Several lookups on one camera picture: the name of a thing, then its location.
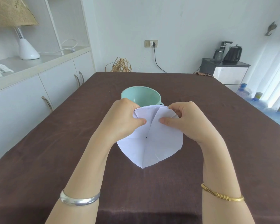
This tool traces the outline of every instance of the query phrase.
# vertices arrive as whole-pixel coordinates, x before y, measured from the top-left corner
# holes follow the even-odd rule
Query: teal bowl
[[[121,98],[128,98],[140,107],[148,105],[164,105],[161,102],[161,95],[146,86],[132,86],[126,88],[120,95]]]

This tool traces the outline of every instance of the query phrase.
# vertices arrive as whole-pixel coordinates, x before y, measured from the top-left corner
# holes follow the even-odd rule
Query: brown tablecloth
[[[194,101],[225,139],[256,223],[280,223],[278,124],[212,77],[98,72],[0,159],[0,224],[45,223],[108,109],[136,85],[157,90],[165,105]],[[97,223],[201,223],[202,164],[185,136],[181,150],[145,169],[115,144]]]

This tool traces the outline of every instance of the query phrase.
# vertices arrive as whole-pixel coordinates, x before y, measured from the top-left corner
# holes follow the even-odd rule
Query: silver bangle
[[[67,205],[71,205],[71,206],[85,206],[85,205],[96,202],[97,199],[100,197],[100,195],[101,195],[101,191],[94,197],[91,197],[88,199],[75,199],[75,198],[71,198],[71,197],[65,195],[64,190],[62,190],[60,193],[60,200],[63,203],[65,203]]]

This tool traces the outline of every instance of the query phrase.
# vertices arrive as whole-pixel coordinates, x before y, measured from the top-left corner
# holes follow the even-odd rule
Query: cabinet handle
[[[82,76],[83,83],[84,83],[84,77],[83,77],[83,75],[82,75],[81,71],[79,71],[79,74]]]
[[[75,76],[75,78],[78,80],[78,86],[80,87],[80,81],[79,81],[79,79],[78,79],[78,76],[76,76],[76,75],[74,75]]]
[[[44,101],[46,101],[47,102],[47,104],[48,104],[48,106],[49,106],[49,108],[50,108],[50,113],[52,113],[53,112],[53,108],[52,108],[52,105],[50,104],[50,102],[47,100],[47,98],[45,98],[44,96],[42,96],[41,97]]]

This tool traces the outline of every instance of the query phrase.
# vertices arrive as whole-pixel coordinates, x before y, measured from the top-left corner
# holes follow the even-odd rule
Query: lamp shade
[[[38,25],[23,0],[0,0],[0,27]]]

